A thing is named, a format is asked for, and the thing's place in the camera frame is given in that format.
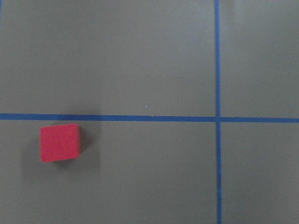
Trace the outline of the red foam cube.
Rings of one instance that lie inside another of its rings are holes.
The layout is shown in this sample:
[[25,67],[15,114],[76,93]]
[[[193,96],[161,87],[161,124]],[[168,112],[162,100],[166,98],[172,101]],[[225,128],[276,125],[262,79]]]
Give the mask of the red foam cube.
[[77,124],[44,126],[39,130],[41,162],[76,159],[80,155],[80,128]]

